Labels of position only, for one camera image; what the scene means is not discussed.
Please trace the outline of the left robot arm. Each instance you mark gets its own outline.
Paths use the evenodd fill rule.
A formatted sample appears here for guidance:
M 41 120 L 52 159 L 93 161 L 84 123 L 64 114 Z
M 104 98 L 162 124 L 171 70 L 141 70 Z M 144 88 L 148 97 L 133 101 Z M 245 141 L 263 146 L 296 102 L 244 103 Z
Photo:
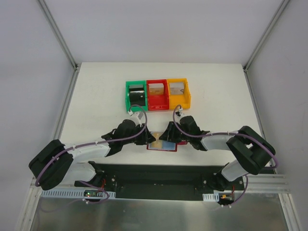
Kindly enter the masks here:
M 65 145 L 59 139 L 52 140 L 28 166 L 36 178 L 35 185 L 44 191 L 55 188 L 63 180 L 84 181 L 97 187 L 102 176 L 90 160 L 115 155 L 127 144 L 148 145 L 155 140 L 145 123 L 125 119 L 98 141 Z

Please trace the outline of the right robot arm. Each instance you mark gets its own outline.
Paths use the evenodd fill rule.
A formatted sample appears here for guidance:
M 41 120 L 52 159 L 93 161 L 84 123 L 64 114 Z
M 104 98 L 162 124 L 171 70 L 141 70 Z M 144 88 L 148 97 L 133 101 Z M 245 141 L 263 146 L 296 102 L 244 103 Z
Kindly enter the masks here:
M 185 141 L 199 151 L 231 151 L 235 160 L 207 180 L 209 188 L 221 192 L 229 189 L 239 177 L 259 174 L 276 154 L 275 149 L 249 126 L 214 134 L 201 130 L 191 115 L 170 121 L 159 139 L 172 143 Z

